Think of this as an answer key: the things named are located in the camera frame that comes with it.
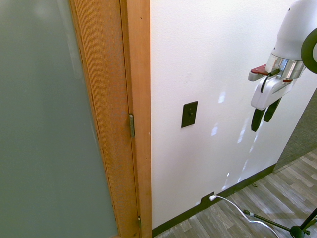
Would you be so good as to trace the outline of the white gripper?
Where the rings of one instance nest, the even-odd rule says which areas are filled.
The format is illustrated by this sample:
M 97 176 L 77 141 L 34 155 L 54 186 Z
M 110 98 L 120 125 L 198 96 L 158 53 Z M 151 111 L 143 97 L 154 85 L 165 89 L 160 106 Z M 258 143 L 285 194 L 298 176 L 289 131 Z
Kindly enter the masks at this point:
M 254 132 L 260 127 L 264 115 L 263 110 L 268 107 L 264 115 L 264 121 L 269 122 L 272 119 L 281 98 L 292 89 L 294 81 L 286 83 L 280 78 L 272 77 L 265 82 L 264 87 L 262 87 L 263 83 L 264 79 L 257 85 L 251 100 L 251 106 L 256 108 L 251 123 L 251 130 Z

